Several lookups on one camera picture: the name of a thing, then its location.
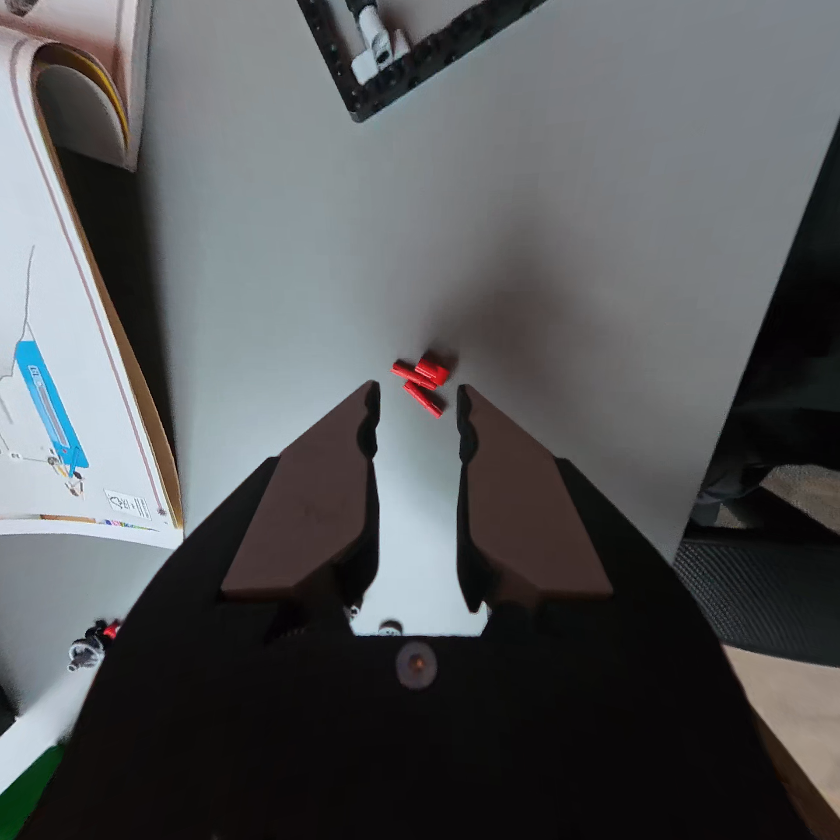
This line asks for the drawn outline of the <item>small red lego piece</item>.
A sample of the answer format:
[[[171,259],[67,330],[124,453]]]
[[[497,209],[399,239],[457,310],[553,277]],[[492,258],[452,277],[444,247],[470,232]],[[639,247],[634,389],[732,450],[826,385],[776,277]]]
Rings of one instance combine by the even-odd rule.
[[[458,367],[456,353],[428,350],[415,365],[415,372],[434,383],[436,388],[445,385]]]

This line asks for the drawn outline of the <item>pile of lego pieces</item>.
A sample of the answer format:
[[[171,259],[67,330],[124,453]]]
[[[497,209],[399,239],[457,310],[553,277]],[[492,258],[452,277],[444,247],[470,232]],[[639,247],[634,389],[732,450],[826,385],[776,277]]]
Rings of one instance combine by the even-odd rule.
[[[361,602],[344,608],[344,613],[350,623],[357,618],[360,612]],[[82,637],[70,644],[67,670],[72,674],[83,669],[94,669],[100,665],[122,626],[123,620],[119,618],[111,621],[106,621],[103,618],[98,619],[86,630]],[[404,627],[400,621],[388,618],[379,625],[377,633],[391,637],[402,636]]]

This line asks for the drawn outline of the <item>grey lego connector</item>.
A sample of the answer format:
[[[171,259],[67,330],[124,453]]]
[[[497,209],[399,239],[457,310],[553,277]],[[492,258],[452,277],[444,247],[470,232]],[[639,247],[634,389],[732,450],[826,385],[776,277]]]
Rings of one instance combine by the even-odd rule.
[[[346,1],[364,42],[364,50],[353,58],[351,69],[361,86],[410,52],[401,29],[390,31],[384,24],[376,1]]]

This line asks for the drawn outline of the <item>lego instruction booklet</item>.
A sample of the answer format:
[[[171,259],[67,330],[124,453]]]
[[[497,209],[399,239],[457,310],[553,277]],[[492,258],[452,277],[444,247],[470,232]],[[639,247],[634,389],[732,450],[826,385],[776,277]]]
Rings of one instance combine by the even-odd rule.
[[[2,534],[173,550],[175,461],[58,149],[135,172],[151,2],[2,2]]]

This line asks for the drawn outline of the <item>black rectangular lego frame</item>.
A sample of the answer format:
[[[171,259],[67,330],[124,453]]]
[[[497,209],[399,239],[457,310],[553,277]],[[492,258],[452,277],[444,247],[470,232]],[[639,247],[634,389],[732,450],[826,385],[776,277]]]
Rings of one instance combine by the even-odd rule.
[[[353,58],[362,51],[356,56],[349,53],[329,2],[298,1],[297,5],[347,113],[354,122],[363,123],[532,13],[543,1],[485,1],[468,6],[414,45],[408,40],[407,56],[363,86],[351,69]]]

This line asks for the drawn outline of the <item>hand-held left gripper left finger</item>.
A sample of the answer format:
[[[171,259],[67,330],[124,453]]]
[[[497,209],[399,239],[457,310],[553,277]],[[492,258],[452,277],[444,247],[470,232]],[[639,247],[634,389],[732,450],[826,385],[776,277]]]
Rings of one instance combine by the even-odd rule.
[[[223,580],[232,601],[302,601],[325,585],[359,605],[379,563],[374,457],[381,388],[367,381],[279,455]]]

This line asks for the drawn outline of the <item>green plastic bin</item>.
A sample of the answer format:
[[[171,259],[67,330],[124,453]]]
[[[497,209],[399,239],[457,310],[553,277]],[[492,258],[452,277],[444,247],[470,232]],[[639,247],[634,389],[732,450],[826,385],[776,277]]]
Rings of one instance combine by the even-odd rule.
[[[36,808],[64,752],[62,744],[49,748],[1,794],[1,839],[16,838]]]

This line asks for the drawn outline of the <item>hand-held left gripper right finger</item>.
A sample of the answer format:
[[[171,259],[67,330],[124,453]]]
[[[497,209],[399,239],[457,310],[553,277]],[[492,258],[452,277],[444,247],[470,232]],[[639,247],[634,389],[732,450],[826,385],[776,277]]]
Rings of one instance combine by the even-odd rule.
[[[456,398],[456,570],[467,608],[613,596],[556,458],[472,385]]]

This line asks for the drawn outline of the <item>black office chair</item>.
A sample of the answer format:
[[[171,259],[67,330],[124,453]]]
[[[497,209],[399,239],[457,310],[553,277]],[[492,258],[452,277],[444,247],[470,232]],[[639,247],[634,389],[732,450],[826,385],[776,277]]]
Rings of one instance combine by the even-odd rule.
[[[776,541],[761,531],[692,528],[674,569],[725,645],[839,666],[838,539]]]

